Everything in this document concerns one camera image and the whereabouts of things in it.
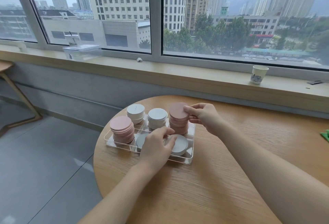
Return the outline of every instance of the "round wooden table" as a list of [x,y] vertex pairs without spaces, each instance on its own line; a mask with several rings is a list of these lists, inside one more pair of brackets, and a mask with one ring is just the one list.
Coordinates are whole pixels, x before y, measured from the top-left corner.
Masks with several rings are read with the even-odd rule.
[[[168,111],[174,102],[209,102],[255,142],[329,186],[329,144],[319,133],[325,119],[263,110],[216,101],[159,96],[139,102],[145,112]],[[125,109],[116,116],[124,115]],[[138,161],[138,154],[108,147],[101,132],[94,153],[94,171],[105,197]],[[197,125],[191,165],[168,162],[138,198],[127,221],[140,224],[280,223],[262,200],[224,144]]]

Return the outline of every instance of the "glass pane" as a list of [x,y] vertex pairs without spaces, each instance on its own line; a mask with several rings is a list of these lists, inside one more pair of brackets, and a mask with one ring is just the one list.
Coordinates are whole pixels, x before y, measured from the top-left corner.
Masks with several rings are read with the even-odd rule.
[[65,34],[71,32],[81,44],[151,52],[149,0],[34,1],[52,44],[67,45]]
[[0,0],[0,39],[36,42],[19,0]]
[[329,69],[326,0],[163,0],[163,54]]

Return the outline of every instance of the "stack of pink discs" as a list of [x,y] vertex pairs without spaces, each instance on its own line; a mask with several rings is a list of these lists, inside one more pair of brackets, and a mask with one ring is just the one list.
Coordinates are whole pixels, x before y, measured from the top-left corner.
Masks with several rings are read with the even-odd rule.
[[113,118],[109,126],[113,132],[114,142],[128,144],[134,140],[134,124],[127,116]]
[[170,128],[175,131],[175,134],[179,135],[184,135],[188,131],[188,119],[190,116],[184,111],[184,105],[187,105],[187,103],[174,103],[169,109]]

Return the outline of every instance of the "hand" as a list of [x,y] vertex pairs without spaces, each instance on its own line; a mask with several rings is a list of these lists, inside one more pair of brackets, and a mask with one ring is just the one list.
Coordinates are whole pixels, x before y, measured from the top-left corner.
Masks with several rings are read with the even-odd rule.
[[184,111],[190,114],[190,122],[202,124],[213,135],[217,135],[216,131],[220,124],[224,122],[212,104],[198,103],[191,106],[184,106]]
[[146,136],[138,164],[143,164],[152,175],[155,175],[167,162],[177,137],[172,137],[167,145],[163,143],[165,135],[172,135],[175,131],[169,127],[154,130]]

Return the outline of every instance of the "clear plastic container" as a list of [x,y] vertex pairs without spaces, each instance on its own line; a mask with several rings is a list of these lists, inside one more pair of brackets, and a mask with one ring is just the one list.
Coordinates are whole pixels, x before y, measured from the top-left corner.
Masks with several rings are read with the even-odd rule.
[[85,61],[102,56],[101,45],[81,45],[78,47],[63,47],[66,58],[75,61]]
[[[138,136],[141,135],[141,134],[148,134],[148,133],[151,133],[153,131],[148,126],[147,118],[148,118],[148,115],[145,115],[142,122],[140,122],[139,124],[134,125],[134,127],[135,127],[135,139],[131,143],[122,144],[122,143],[114,142],[113,133],[111,131],[109,131],[104,136],[104,139],[106,140],[106,145],[110,146],[110,147],[124,149],[124,150],[134,152],[134,153],[140,153],[141,149],[139,147],[137,147],[137,144],[136,144],[136,140],[137,140]],[[167,118],[167,121],[166,121],[166,126],[169,126],[169,119],[168,118]],[[168,160],[179,162],[179,163],[182,163],[182,164],[191,164],[192,159],[193,159],[193,151],[194,151],[194,134],[195,134],[195,124],[192,124],[192,123],[189,122],[188,123],[188,132],[185,135],[183,135],[184,137],[187,138],[187,141],[188,141],[188,147],[187,147],[186,152],[181,156],[171,155]]]

